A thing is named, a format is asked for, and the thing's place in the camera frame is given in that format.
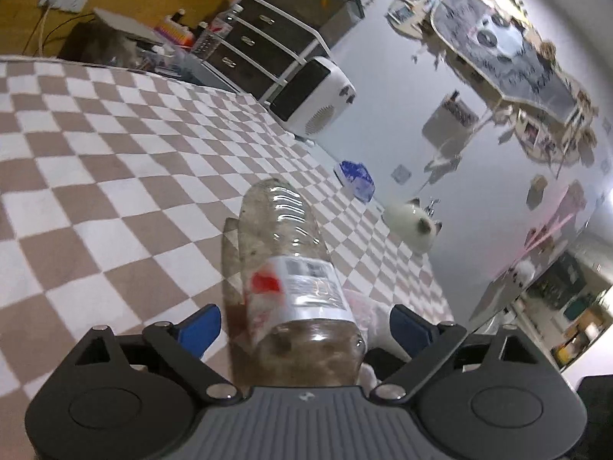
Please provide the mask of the white cat-shaped container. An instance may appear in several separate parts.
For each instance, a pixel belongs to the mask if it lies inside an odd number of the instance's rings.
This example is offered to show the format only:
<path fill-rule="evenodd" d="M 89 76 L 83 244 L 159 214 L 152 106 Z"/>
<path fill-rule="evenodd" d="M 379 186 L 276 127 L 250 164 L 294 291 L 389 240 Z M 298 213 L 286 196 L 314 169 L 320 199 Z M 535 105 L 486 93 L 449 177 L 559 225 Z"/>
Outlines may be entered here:
<path fill-rule="evenodd" d="M 385 207 L 382 220 L 412 252 L 424 255 L 430 252 L 443 227 L 441 220 L 433 218 L 438 203 L 435 198 L 422 207 L 420 198 L 415 197 L 404 204 Z"/>

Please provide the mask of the clear plastic bottle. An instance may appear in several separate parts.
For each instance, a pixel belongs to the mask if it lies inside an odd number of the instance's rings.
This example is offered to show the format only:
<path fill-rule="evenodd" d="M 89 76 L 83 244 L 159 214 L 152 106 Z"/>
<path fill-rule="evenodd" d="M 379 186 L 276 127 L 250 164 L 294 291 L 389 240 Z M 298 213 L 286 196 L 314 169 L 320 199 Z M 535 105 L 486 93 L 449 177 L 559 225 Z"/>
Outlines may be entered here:
<path fill-rule="evenodd" d="M 244 195 L 238 259 L 245 320 L 233 344 L 241 387 L 359 385 L 366 344 L 307 200 L 271 177 Z"/>

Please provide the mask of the wall photo collage board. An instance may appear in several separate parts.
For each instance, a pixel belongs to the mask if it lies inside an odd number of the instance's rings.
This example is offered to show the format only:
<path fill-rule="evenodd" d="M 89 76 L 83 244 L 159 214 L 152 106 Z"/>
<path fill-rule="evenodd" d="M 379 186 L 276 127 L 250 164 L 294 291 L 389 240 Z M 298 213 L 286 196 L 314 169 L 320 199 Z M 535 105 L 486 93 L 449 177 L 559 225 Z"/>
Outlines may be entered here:
<path fill-rule="evenodd" d="M 523 0 L 394 0 L 387 18 L 399 35 L 433 46 L 481 95 L 492 120 L 511 123 L 532 160 L 571 166 L 597 144 L 597 105 L 562 69 Z"/>

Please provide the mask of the black drawer unit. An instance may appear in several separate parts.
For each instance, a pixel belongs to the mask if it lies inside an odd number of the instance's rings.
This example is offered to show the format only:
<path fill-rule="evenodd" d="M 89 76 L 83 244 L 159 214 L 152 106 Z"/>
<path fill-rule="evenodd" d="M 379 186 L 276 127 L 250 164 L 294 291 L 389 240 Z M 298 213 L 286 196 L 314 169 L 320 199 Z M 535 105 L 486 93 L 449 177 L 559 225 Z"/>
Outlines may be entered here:
<path fill-rule="evenodd" d="M 330 58 L 321 34 L 265 0 L 240 0 L 233 28 L 205 58 L 209 69 L 239 92 L 271 101 L 318 56 Z"/>

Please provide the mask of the blue white small box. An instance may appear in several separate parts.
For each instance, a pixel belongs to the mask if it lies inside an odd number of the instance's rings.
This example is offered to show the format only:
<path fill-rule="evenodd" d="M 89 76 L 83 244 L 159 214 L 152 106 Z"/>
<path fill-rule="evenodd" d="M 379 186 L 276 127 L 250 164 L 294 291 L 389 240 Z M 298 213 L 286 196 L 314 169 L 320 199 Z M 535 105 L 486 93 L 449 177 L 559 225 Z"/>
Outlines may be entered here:
<path fill-rule="evenodd" d="M 364 164 L 344 160 L 334 167 L 334 174 L 356 199 L 363 204 L 371 202 L 375 183 Z"/>

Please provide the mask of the crumpled white tissue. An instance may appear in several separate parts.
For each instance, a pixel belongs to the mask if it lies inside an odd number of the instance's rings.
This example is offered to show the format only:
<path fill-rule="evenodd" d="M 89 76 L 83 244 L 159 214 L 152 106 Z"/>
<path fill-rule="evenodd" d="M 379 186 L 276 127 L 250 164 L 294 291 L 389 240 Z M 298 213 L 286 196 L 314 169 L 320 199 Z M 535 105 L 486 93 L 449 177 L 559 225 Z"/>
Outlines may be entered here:
<path fill-rule="evenodd" d="M 410 356 L 392 337 L 390 305 L 354 290 L 345 289 L 344 294 L 366 344 L 367 352 L 359 370 L 357 384 L 369 394 L 382 380 L 409 362 Z"/>

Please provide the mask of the checkered brown white tablecloth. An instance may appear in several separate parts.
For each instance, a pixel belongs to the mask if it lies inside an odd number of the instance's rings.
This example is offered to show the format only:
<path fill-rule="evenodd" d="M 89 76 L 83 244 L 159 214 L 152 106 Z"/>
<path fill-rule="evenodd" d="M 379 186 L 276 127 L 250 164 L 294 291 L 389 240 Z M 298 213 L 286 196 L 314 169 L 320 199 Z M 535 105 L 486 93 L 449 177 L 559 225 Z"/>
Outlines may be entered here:
<path fill-rule="evenodd" d="M 237 218 L 279 177 L 311 204 L 347 289 L 452 314 L 426 256 L 346 196 L 320 148 L 250 95 L 51 59 L 1 60 L 1 455 L 29 459 L 30 400 L 90 327 L 137 334 L 222 308 L 204 360 L 248 371 Z"/>

